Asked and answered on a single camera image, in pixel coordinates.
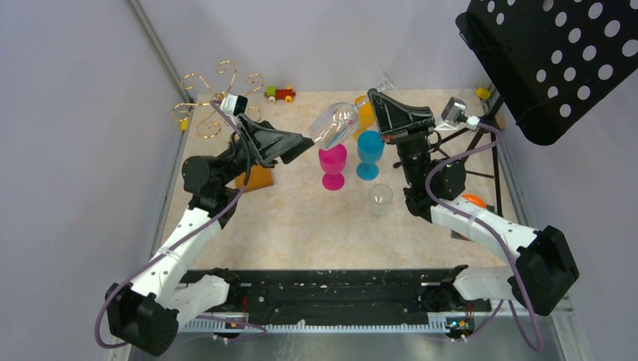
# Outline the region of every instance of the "gold wire decoration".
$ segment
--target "gold wire decoration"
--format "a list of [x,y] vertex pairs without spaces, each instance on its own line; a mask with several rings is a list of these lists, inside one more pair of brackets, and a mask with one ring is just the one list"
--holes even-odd
[[[220,62],[219,64],[217,64],[217,67],[216,67],[218,74],[227,73],[231,67],[232,67],[232,77],[230,78],[230,83],[228,84],[228,89],[226,91],[215,92],[211,88],[211,86],[208,84],[208,81],[206,81],[206,79],[202,75],[197,73],[190,73],[184,76],[181,79],[180,86],[184,90],[192,90],[195,87],[194,80],[199,79],[204,84],[206,89],[210,92],[211,99],[221,101],[224,98],[226,98],[226,96],[230,93],[232,86],[235,84],[235,78],[237,76],[237,64],[233,62],[232,60],[224,60]],[[263,85],[266,83],[266,79],[261,74],[257,74],[257,73],[250,74],[246,78],[246,83],[249,85],[259,84],[259,86],[255,86],[250,92],[242,94],[243,96],[249,96],[250,94],[254,94],[258,92],[261,88],[263,88]],[[190,121],[191,116],[193,115],[193,109],[195,107],[203,107],[203,106],[210,107],[210,105],[211,105],[210,102],[178,103],[176,106],[173,107],[173,110],[171,111],[171,118],[174,121],[182,124],[183,122]],[[197,135],[199,135],[200,137],[204,139],[214,138],[217,135],[219,135],[219,133],[221,132],[220,121],[212,121],[213,116],[217,114],[217,112],[215,109],[211,109],[211,110],[212,112],[206,118],[204,118],[199,123],[197,123],[197,126],[196,126]],[[254,107],[254,106],[249,107],[246,110],[246,113],[250,113],[250,112],[255,113],[255,115],[258,115],[258,118],[256,120],[257,122],[261,121],[262,113],[258,107]]]

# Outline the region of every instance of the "pink wine glass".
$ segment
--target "pink wine glass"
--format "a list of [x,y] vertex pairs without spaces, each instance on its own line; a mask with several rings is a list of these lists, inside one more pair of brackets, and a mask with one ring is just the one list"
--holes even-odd
[[319,150],[319,163],[326,174],[321,180],[327,190],[340,190],[345,184],[343,168],[348,158],[348,150],[343,144],[338,144],[329,150]]

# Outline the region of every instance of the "clear wine glass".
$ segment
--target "clear wine glass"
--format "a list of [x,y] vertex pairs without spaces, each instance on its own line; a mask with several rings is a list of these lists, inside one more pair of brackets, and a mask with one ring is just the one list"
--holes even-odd
[[[387,89],[393,89],[401,94],[385,71],[381,70],[381,74],[381,83],[376,87],[377,91],[384,92]],[[308,128],[310,138],[319,148],[324,150],[341,144],[357,129],[359,109],[368,101],[366,96],[357,104],[339,102],[330,105]]]

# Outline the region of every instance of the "toy train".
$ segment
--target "toy train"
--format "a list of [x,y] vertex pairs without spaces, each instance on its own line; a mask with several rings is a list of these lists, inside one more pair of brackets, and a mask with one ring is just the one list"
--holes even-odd
[[268,98],[269,103],[274,103],[282,99],[285,100],[286,103],[291,103],[296,93],[291,86],[286,86],[286,89],[277,89],[274,86],[269,86],[263,95]]

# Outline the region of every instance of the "cable tie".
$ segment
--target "cable tie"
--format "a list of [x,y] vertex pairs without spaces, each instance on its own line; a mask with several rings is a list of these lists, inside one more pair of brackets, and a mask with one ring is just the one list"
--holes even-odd
[[182,259],[181,259],[181,256],[179,255],[179,253],[175,252],[174,250],[171,250],[168,247],[161,247],[157,251],[160,252],[161,254],[163,254],[166,257],[172,258],[177,263],[177,266],[180,269],[180,271],[182,271],[182,272],[187,272],[188,271],[188,267],[186,267],[184,262],[182,262]]
[[485,212],[487,209],[485,208],[480,208],[477,207],[474,211],[472,211],[472,215],[471,217],[467,220],[467,238],[469,238],[470,240],[473,240],[473,228],[472,225],[474,224],[474,221],[476,220],[476,218],[478,218],[481,214],[483,214],[483,212]]

